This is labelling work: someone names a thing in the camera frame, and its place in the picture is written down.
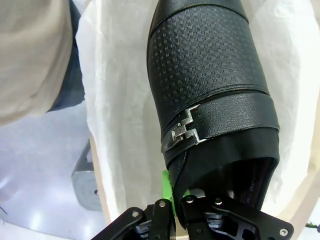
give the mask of bolt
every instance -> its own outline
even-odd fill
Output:
[[[192,204],[194,202],[194,198],[192,196],[188,196],[185,201],[188,203],[188,204]]]
[[[220,198],[217,198],[215,201],[214,201],[214,204],[215,205],[221,205],[222,204],[222,200]]]
[[[161,208],[163,208],[163,207],[166,206],[166,203],[165,203],[164,201],[161,201],[161,202],[159,203],[159,206],[160,206]]]
[[[132,217],[136,218],[136,217],[138,217],[138,216],[139,216],[139,213],[138,213],[137,211],[134,211],[134,212],[132,213]]]
[[[282,228],[279,233],[282,237],[285,237],[288,235],[288,230],[285,228]]]

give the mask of metal buckle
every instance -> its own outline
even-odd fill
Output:
[[[184,139],[188,139],[193,137],[196,141],[195,144],[201,143],[204,140],[199,139],[198,132],[195,128],[187,130],[187,126],[194,122],[194,119],[191,114],[191,110],[199,107],[200,104],[190,107],[184,111],[186,114],[186,118],[178,122],[164,137],[161,146],[161,152],[165,153],[168,150],[172,149],[175,145],[183,141]]]

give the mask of black plastic bracket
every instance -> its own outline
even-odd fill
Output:
[[[182,199],[190,240],[289,240],[294,227],[285,221],[229,197]],[[143,211],[132,207],[92,240],[173,240],[176,224],[172,204],[160,199]]]
[[[181,204],[190,240],[289,240],[294,233],[290,223],[229,197],[186,196]]]

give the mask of textured leather upper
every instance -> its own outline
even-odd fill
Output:
[[[150,33],[152,34],[157,26],[178,12],[203,5],[223,7],[247,19],[245,10],[239,0],[160,0],[154,12]]]
[[[150,36],[149,81],[161,129],[181,111],[216,94],[268,94],[245,18],[202,5],[177,13]]]

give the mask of white fabric bag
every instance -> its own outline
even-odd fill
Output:
[[[280,164],[263,206],[276,216],[307,174],[320,87],[320,33],[310,0],[242,2],[281,127]],[[77,33],[87,121],[112,220],[161,197],[165,161],[146,63],[156,4],[93,0]]]

